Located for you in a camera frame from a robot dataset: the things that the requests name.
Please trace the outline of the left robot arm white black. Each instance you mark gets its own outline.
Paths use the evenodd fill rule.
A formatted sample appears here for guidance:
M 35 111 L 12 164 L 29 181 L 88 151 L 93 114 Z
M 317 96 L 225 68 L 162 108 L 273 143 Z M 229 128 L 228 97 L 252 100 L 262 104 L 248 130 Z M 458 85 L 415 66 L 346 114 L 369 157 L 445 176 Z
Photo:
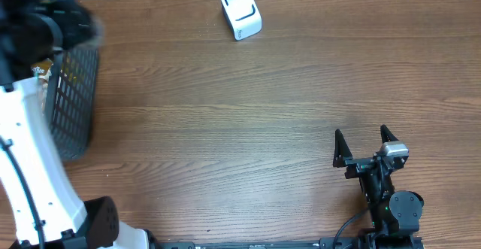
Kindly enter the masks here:
M 111 198 L 83 201 L 62 165 L 87 145 L 98 26 L 75 0 L 1 0 L 1 182 L 16 248 L 120 248 Z

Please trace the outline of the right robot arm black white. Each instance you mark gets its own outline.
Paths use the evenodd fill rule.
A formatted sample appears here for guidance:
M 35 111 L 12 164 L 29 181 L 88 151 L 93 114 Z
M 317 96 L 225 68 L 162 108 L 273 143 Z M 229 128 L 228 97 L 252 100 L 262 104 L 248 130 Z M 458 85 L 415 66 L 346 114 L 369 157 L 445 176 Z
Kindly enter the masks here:
M 371 157 L 356 159 L 342 134 L 335 131 L 333 166 L 345 168 L 345 178 L 357 178 L 367 207 L 352 216 L 326 241 L 332 248 L 423 248 L 419 231 L 424 199 L 413 191 L 397 191 L 391 174 L 404 167 L 409 157 L 406 144 L 398 140 L 385 125 L 380 127 L 382 145 Z M 351 223 L 364 214 L 371 215 L 370 229 L 361 229 L 355 238 L 340 236 Z

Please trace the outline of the brown pantree snack bag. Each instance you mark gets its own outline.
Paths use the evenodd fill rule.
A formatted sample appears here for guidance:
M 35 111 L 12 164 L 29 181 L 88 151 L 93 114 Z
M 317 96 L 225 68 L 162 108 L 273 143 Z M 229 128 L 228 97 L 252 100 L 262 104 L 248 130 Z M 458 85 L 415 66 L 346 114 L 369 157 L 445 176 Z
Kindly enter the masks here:
M 43 80 L 44 82 L 48 82 L 52 74 L 51 72 L 52 67 L 53 67 L 53 61 L 47 58 L 44 61 L 37 62 L 34 65 L 32 65 L 32 72 L 40 80 Z

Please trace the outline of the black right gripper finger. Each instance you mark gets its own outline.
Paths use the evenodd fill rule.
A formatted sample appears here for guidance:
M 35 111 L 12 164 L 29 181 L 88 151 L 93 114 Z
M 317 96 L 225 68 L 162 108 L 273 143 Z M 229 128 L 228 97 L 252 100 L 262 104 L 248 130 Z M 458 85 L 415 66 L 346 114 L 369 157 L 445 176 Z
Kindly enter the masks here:
M 335 130 L 333 166 L 346 166 L 346 161 L 353 159 L 352 153 L 342 132 Z
M 398 141 L 398 139 L 392 134 L 387 125 L 383 124 L 380 126 L 380 134 L 382 143 Z

